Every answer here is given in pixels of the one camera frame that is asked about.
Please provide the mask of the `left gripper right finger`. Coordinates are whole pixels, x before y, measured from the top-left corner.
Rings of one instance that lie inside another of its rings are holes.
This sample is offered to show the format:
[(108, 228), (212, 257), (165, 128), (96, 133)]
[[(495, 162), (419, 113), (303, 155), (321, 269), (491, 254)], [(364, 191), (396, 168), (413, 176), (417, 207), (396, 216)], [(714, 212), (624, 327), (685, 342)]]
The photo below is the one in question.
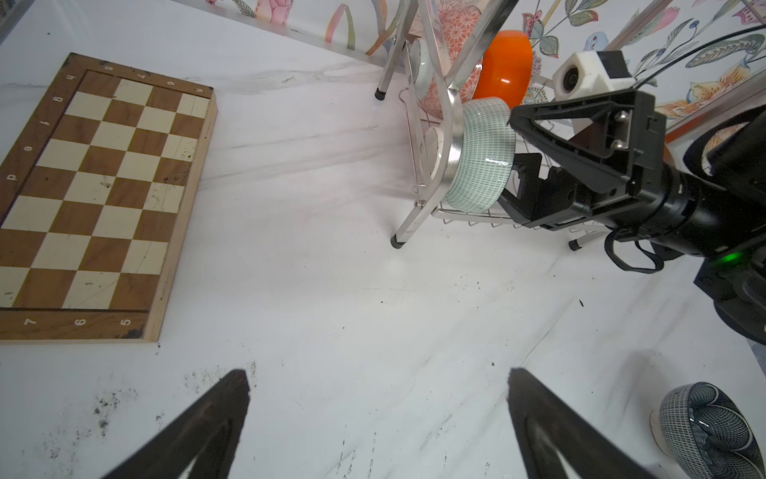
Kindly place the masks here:
[(508, 407), (530, 478), (566, 478), (568, 462), (582, 478), (650, 478), (524, 368), (508, 377)]

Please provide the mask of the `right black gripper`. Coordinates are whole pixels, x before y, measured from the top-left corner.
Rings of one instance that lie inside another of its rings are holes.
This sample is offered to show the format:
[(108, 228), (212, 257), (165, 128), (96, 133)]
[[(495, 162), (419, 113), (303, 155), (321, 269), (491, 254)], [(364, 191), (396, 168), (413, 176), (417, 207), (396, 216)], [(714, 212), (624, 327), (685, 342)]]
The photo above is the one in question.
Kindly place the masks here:
[[(588, 120), (567, 139), (546, 120)], [(636, 89), (520, 106), (510, 127), (561, 167), (540, 177), (541, 154), (517, 154), (518, 193), (499, 204), (526, 228), (556, 231), (589, 221), (608, 228), (604, 251), (616, 243), (652, 243), (647, 257), (712, 256), (712, 183), (663, 166), (666, 117), (654, 95)]]

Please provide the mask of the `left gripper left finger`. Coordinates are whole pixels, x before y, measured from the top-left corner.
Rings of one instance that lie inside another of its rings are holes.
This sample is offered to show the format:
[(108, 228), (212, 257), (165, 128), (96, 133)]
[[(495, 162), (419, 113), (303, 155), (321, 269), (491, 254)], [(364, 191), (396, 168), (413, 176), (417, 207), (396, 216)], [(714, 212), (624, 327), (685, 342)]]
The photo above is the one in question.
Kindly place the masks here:
[(208, 392), (126, 459), (109, 478), (227, 478), (245, 425), (249, 381), (243, 369)]

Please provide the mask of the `pale green ceramic bowl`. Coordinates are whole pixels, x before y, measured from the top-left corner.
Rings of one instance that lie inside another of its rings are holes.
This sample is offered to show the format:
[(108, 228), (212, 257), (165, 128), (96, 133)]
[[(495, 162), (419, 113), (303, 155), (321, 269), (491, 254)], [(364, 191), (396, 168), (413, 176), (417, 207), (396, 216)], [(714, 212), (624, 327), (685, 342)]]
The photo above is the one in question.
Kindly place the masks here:
[(500, 98), (472, 100), (464, 107), (462, 156), (445, 201), (469, 215), (489, 211), (510, 180), (516, 155), (516, 132), (509, 126), (511, 109)]

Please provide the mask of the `orange plastic bowl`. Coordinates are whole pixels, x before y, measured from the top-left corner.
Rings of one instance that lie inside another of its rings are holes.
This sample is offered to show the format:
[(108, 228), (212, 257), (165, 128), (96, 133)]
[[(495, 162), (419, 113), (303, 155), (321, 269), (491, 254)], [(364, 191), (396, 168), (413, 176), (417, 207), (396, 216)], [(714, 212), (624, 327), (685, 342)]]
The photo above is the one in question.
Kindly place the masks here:
[(532, 44), (524, 32), (499, 32), (484, 55), (473, 98), (500, 98), (511, 109), (520, 106), (531, 82), (533, 64)]

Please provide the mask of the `dark floral ceramic bowl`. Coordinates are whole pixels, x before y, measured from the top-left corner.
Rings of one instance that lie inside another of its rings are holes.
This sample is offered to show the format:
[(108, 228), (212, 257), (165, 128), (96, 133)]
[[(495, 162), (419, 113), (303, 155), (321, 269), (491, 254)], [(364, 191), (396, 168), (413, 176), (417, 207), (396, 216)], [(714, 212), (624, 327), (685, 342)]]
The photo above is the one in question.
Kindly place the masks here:
[(719, 387), (696, 382), (672, 389), (650, 415), (658, 448), (690, 478), (765, 477), (753, 429)]

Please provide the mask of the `chrome two-tier dish rack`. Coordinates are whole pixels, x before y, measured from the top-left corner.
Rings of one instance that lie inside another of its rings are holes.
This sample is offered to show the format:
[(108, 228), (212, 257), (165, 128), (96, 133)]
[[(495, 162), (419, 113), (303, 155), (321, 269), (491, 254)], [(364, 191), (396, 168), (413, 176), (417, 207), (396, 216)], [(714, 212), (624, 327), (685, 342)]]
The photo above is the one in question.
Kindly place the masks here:
[[(375, 98), (383, 101), (395, 68), (400, 65), (405, 67), (412, 100), (412, 105), (408, 108), (411, 116), (408, 125), (418, 184), (416, 186), (417, 200), (413, 210), (391, 237), (390, 243), (395, 249), (401, 249), (430, 216), (441, 218), (446, 222), (462, 221), (471, 225), (487, 223), (494, 226), (522, 227), (505, 212), (495, 216), (488, 211), (479, 215), (469, 215), (442, 207), (444, 198), (452, 188), (457, 175), (464, 144), (465, 115), (460, 91), (516, 5), (515, 1), (489, 2), (461, 53), (455, 61), (452, 61), (440, 23), (439, 3), (437, 1), (402, 1), (400, 3), (397, 11), (400, 20), (395, 28), (392, 47), (375, 92)], [(421, 115), (418, 105), (412, 64), (409, 60), (412, 44), (416, 41), (416, 38), (410, 35), (415, 20), (419, 20), (422, 24), (420, 38), (427, 42), (427, 51), (436, 70), (434, 81), (442, 107), (443, 118), (441, 121), (436, 121), (445, 137), (437, 143), (437, 154), (433, 160), (430, 160), (426, 154), (425, 127), (423, 126), (425, 118)]]

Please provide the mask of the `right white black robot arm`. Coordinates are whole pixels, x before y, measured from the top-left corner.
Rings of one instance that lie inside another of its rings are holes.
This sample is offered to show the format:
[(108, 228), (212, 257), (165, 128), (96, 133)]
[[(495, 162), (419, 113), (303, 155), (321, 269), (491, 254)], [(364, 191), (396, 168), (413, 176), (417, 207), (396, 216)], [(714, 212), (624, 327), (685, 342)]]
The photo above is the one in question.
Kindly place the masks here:
[(517, 107), (509, 126), (534, 152), (516, 157), (519, 191), (504, 193), (501, 207), (527, 228), (604, 225), (608, 257), (633, 243), (650, 274), (700, 257), (694, 282), (718, 316), (764, 343), (765, 110), (729, 125), (733, 136), (710, 147), (701, 135), (677, 168), (664, 161), (666, 119), (644, 91)]

